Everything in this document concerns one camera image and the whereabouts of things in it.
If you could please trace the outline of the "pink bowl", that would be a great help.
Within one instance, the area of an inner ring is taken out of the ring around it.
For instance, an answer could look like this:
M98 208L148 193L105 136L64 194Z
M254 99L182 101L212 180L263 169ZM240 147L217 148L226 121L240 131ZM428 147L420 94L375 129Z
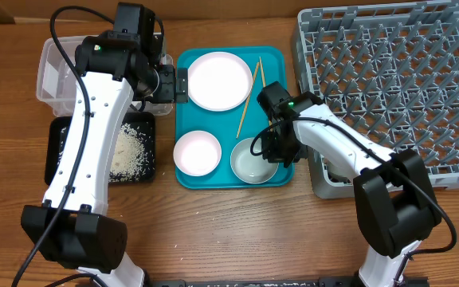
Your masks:
M192 131L181 136L173 150L175 166L194 177L214 171L222 158L222 146L215 136L205 131Z

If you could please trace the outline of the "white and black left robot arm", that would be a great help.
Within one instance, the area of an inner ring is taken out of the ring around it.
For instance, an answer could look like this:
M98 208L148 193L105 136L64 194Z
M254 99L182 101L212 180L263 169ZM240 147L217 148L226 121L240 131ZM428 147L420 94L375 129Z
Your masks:
M121 2L112 28L86 37L65 58L76 78L76 103L63 154L41 205L22 211L34 254L100 286L147 284L146 272L127 255L126 225L107 215L108 179L133 101L188 100L186 69L162 63L164 38L152 10Z

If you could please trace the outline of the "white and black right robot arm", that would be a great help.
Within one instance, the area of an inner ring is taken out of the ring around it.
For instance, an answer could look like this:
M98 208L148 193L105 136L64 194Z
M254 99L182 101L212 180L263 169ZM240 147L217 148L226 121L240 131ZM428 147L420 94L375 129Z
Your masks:
M270 163L291 163L318 151L352 182L359 229L369 247L351 276L321 277L316 286L427 286L425 277L404 270L416 254L440 254L457 243L457 232L438 205L422 157L399 153L348 126L311 92L292 97L278 82L265 86L257 102L271 124L253 139L254 151Z

